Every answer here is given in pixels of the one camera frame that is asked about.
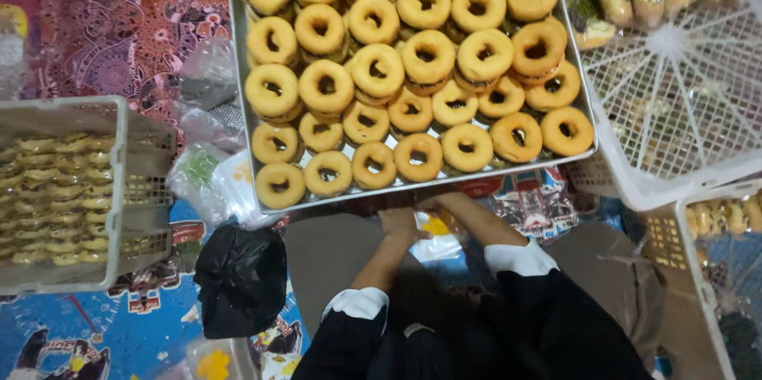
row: white plastic basket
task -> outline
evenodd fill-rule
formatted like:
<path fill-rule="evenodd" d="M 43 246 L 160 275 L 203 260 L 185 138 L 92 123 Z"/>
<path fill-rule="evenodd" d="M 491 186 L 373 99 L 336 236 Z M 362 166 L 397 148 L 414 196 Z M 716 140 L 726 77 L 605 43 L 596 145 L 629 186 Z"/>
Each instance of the white plastic basket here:
<path fill-rule="evenodd" d="M 39 262 L 0 267 L 0 295 L 81 292 L 109 288 L 121 274 L 166 258 L 171 250 L 165 176 L 175 155 L 175 131 L 129 110 L 120 96 L 0 102 L 0 144 L 27 136 L 75 132 L 115 134 L 106 263 L 69 267 Z"/>
<path fill-rule="evenodd" d="M 647 211 L 762 170 L 761 10 L 691 6 L 583 52 L 601 155 L 575 186 Z"/>
<path fill-rule="evenodd" d="M 676 378 L 735 378 L 717 321 L 717 297 L 712 284 L 702 273 L 685 207 L 704 200 L 739 199 L 759 189 L 762 189 L 762 180 L 740 182 L 643 214 L 648 234 L 643 255 L 654 262 L 664 279 L 667 310 L 661 339 L 662 345 L 675 358 Z M 723 261 L 733 264 L 737 260 Z M 755 282 L 762 281 L 762 269 L 752 268 L 749 272 Z M 760 289 L 746 288 L 744 292 L 748 294 L 744 297 L 755 306 L 752 311 L 762 311 Z M 757 316 L 755 320 L 759 330 L 762 319 Z"/>

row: black sleeve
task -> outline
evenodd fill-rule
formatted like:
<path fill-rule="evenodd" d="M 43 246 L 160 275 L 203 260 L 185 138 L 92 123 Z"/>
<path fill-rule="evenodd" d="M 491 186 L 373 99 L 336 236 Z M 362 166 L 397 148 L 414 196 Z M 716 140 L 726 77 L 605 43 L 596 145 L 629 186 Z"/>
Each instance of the black sleeve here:
<path fill-rule="evenodd" d="M 386 308 L 372 320 L 329 311 L 292 380 L 365 379 L 385 324 Z"/>
<path fill-rule="evenodd" d="M 537 352 L 522 359 L 542 365 L 532 370 L 539 377 L 651 378 L 619 324 L 566 274 L 551 269 L 545 276 L 496 276 L 506 297 L 500 334 L 518 333 Z"/>

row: aluminum tray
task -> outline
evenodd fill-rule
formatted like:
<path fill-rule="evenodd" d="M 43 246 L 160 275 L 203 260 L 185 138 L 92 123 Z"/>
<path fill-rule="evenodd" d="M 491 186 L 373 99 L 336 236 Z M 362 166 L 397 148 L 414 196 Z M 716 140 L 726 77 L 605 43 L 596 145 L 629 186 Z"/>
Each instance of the aluminum tray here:
<path fill-rule="evenodd" d="M 252 178 L 256 175 L 256 173 L 259 171 L 260 168 L 262 168 L 262 163 L 259 161 L 256 161 L 254 159 L 254 155 L 251 154 L 252 152 L 252 132 L 254 131 L 254 128 L 259 123 L 259 118 L 252 112 L 252 109 L 249 107 L 248 101 L 246 100 L 246 96 L 244 96 L 244 82 L 246 80 L 246 77 L 250 71 L 247 61 L 246 61 L 246 33 L 248 30 L 247 24 L 248 19 L 246 17 L 246 9 L 245 4 L 242 0 L 229 0 L 230 4 L 230 19 L 231 19 L 231 26 L 233 28 L 233 44 L 234 44 L 234 53 L 235 53 L 235 63 L 236 66 L 236 73 L 238 75 L 238 84 L 239 84 L 239 100 L 241 107 L 243 109 L 243 116 L 244 116 L 244 123 L 246 125 L 246 138 L 248 140 L 248 150 L 251 156 L 251 164 L 254 166 L 252 167 Z M 568 33 L 568 44 L 566 46 L 566 60 L 570 61 L 571 63 L 575 64 L 577 66 L 577 69 L 579 70 L 580 75 L 584 75 L 585 72 L 581 68 L 581 60 L 579 56 L 579 52 L 577 50 L 577 44 L 575 42 L 574 35 L 572 34 L 571 30 L 569 30 L 569 27 L 571 26 L 569 23 L 569 16 L 566 12 L 566 1 L 565 0 L 559 0 L 558 4 L 556 5 L 556 8 L 553 10 L 553 14 L 561 20 L 562 23 L 566 26 L 566 30 Z M 593 131 L 596 131 L 595 128 L 595 121 L 593 120 L 593 115 L 591 113 L 590 108 L 590 97 L 587 93 L 587 87 L 585 85 L 584 80 L 581 84 L 581 93 L 579 96 L 577 96 L 577 99 L 575 100 L 572 105 L 582 112 L 585 113 L 585 116 L 593 125 Z M 483 127 L 484 129 L 488 128 L 487 125 L 484 125 L 477 120 L 473 120 L 473 124 L 479 125 Z M 439 133 L 435 132 L 433 129 L 429 129 L 428 134 L 431 134 L 433 137 L 438 137 Z M 385 141 L 386 145 L 394 148 L 397 144 L 397 141 L 392 135 L 388 135 L 386 137 Z M 524 171 L 532 171 L 534 169 L 539 169 L 542 167 L 550 167 L 550 166 L 556 166 L 558 164 L 562 163 L 568 163 L 571 161 L 577 161 L 581 160 L 583 158 L 590 157 L 598 148 L 598 138 L 597 133 L 596 137 L 593 141 L 593 146 L 585 151 L 582 154 L 575 155 L 573 157 L 558 157 L 556 155 L 551 155 L 550 153 L 546 152 L 543 149 L 543 152 L 539 155 L 537 159 L 534 161 L 530 161 L 528 163 L 521 163 L 521 164 L 515 164 L 511 167 L 506 167 L 502 169 L 495 169 L 493 167 L 487 166 L 485 167 L 481 172 L 477 173 L 464 173 L 460 175 L 455 176 L 448 176 L 444 172 L 440 172 L 437 179 L 429 181 L 429 182 L 416 182 L 416 183 L 410 183 L 410 182 L 404 182 L 399 177 L 395 180 L 395 182 L 386 188 L 383 188 L 381 190 L 361 190 L 357 188 L 356 186 L 351 186 L 347 192 L 344 194 L 337 196 L 337 197 L 331 197 L 329 199 L 319 199 L 310 192 L 307 192 L 307 195 L 305 198 L 296 205 L 293 205 L 289 208 L 285 209 L 269 209 L 267 206 L 259 204 L 260 209 L 262 212 L 267 214 L 274 214 L 274 213 L 280 213 L 280 212 L 286 212 L 286 211 L 292 211 L 296 209 L 303 209 L 308 208 L 311 206 L 317 206 L 317 205 L 324 205 L 326 203 L 331 202 L 339 202 L 343 200 L 351 200 L 351 199 L 357 199 L 359 197 L 367 197 L 367 196 L 374 196 L 377 194 L 383 194 L 386 192 L 395 192 L 395 191 L 402 191 L 402 190 L 413 190 L 415 188 L 422 188 L 425 186 L 434 186 L 439 185 L 443 183 L 453 183 L 453 182 L 459 182 L 464 180 L 474 180 L 478 178 L 486 178 L 486 177 L 495 177 L 499 175 L 505 175 L 509 173 L 519 173 Z M 354 153 L 354 148 L 352 148 L 349 144 L 344 144 L 344 148 L 341 150 L 344 154 L 347 155 L 349 159 L 352 158 L 352 154 Z M 312 158 L 312 155 L 309 152 L 305 152 L 304 156 L 302 156 L 302 160 L 299 162 L 299 164 L 304 167 L 307 165 L 307 162 Z"/>

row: gray plastic basket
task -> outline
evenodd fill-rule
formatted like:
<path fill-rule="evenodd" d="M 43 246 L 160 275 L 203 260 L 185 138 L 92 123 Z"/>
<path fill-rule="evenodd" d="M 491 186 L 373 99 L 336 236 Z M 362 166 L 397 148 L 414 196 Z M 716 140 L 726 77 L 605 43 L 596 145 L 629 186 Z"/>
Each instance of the gray plastic basket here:
<path fill-rule="evenodd" d="M 0 102 L 0 145 L 16 137 L 86 131 L 116 136 L 110 151 L 114 193 L 106 219 L 106 263 L 0 267 L 0 295 L 104 290 L 119 275 L 169 255 L 172 195 L 165 177 L 175 156 L 174 130 L 129 110 L 120 96 Z"/>

